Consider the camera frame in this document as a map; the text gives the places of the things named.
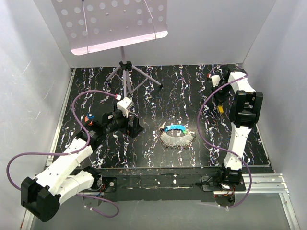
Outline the yellow capped key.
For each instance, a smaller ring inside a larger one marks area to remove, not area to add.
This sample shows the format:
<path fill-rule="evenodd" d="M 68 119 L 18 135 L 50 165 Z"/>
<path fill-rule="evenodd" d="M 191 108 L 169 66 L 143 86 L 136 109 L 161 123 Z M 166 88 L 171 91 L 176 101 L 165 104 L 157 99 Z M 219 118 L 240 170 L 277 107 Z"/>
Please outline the yellow capped key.
<path fill-rule="evenodd" d="M 217 110 L 218 110 L 218 113 L 220 113 L 220 114 L 223 114 L 223 113 L 224 113 L 224 109 L 223 109 L 223 106 L 222 106 L 222 105 L 218 105 L 218 106 L 217 106 Z"/>

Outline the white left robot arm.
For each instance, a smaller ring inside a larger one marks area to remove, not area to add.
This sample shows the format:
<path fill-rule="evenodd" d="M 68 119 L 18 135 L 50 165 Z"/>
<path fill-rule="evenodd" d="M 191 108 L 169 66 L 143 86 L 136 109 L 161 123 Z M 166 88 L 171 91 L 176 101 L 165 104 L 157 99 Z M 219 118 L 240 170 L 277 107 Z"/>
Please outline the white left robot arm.
<path fill-rule="evenodd" d="M 88 115 L 83 125 L 85 129 L 76 135 L 63 156 L 35 178 L 26 177 L 21 183 L 21 205 L 42 222 L 52 219 L 60 205 L 77 193 L 101 188 L 102 175 L 90 166 L 70 179 L 68 176 L 96 151 L 108 134 L 120 131 L 135 138 L 143 131 L 137 116 L 125 116 L 119 109 L 104 113 L 100 121 Z"/>

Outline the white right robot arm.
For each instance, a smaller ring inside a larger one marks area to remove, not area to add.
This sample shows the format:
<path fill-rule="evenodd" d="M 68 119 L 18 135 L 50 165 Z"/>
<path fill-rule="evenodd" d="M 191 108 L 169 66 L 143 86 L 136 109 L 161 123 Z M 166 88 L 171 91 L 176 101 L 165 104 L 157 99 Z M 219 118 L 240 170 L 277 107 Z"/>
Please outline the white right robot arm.
<path fill-rule="evenodd" d="M 234 91 L 234 101 L 230 108 L 231 137 L 228 153 L 223 161 L 222 169 L 216 176 L 218 187 L 228 190 L 241 184 L 242 159 L 247 138 L 258 122 L 263 101 L 263 93 L 255 91 L 247 79 L 240 80 L 247 73 L 235 64 L 222 67 L 223 76 L 209 74 L 214 101 L 218 112 L 222 113 L 223 103 L 229 99 L 230 91 Z"/>

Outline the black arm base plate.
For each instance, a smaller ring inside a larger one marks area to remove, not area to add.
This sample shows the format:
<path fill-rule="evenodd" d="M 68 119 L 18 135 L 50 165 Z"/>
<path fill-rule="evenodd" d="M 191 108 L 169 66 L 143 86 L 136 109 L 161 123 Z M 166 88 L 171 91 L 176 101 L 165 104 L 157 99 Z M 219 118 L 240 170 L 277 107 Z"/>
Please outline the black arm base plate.
<path fill-rule="evenodd" d="M 233 193 L 213 183 L 220 167 L 101 168 L 106 187 L 103 196 L 111 201 L 214 202 L 216 194 Z"/>

